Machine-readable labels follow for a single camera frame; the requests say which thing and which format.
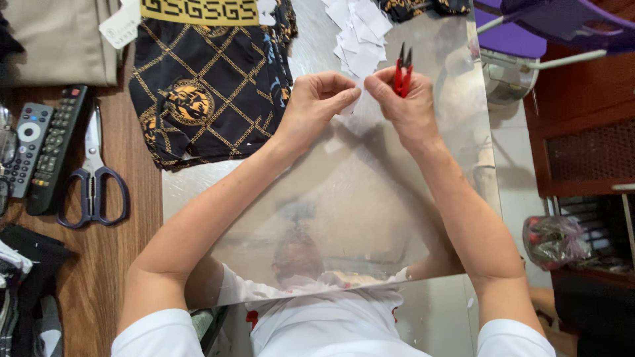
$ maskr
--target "wooden cabinet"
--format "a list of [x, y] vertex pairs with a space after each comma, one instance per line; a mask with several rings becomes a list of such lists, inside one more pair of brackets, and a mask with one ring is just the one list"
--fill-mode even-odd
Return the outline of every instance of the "wooden cabinet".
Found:
[[[542, 60], [571, 54], [549, 44]], [[635, 184], [635, 53], [541, 71], [524, 103], [542, 197]]]

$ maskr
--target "gray remote control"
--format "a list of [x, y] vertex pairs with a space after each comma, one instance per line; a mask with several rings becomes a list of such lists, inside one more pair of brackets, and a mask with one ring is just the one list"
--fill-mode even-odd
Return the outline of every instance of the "gray remote control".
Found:
[[18, 133], [18, 152], [11, 169], [5, 171], [11, 183], [11, 197], [23, 198], [27, 194], [52, 115], [53, 108], [48, 105], [24, 105], [15, 128]]

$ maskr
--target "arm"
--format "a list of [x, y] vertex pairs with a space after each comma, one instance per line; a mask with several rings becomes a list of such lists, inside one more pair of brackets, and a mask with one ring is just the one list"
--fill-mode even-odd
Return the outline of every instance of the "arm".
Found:
[[[126, 279], [118, 332], [163, 309], [187, 309], [185, 282], [203, 255], [238, 215], [324, 130], [330, 119], [361, 94], [334, 72], [296, 80], [276, 134], [221, 181], [172, 216], [135, 259]], [[207, 261], [222, 282], [222, 265]], [[220, 288], [212, 292], [217, 299]]]
[[366, 89], [391, 120], [430, 188], [452, 245], [479, 300], [479, 322], [506, 318], [544, 335], [531, 305], [518, 249], [502, 219], [468, 184], [439, 136], [432, 85], [413, 73], [406, 98], [392, 91], [395, 67], [366, 78]]

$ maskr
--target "plastic bag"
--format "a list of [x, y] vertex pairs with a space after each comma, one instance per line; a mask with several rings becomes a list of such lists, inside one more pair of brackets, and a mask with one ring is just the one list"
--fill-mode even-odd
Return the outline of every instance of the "plastic bag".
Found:
[[532, 216], [523, 224], [523, 243], [529, 259], [550, 271], [591, 256], [591, 246], [582, 240], [584, 230], [562, 216]]

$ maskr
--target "hand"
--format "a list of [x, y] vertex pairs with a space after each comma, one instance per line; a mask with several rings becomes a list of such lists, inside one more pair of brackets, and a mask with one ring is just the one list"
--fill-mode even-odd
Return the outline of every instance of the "hand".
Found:
[[384, 117], [392, 121], [401, 145], [412, 151], [440, 139], [434, 119], [430, 79], [412, 72], [410, 92], [406, 98], [401, 98], [392, 90], [394, 75], [395, 66], [382, 69], [366, 77], [364, 86], [379, 102]]
[[295, 152], [304, 153], [333, 116], [360, 95], [355, 82], [336, 72], [298, 77], [273, 138]]

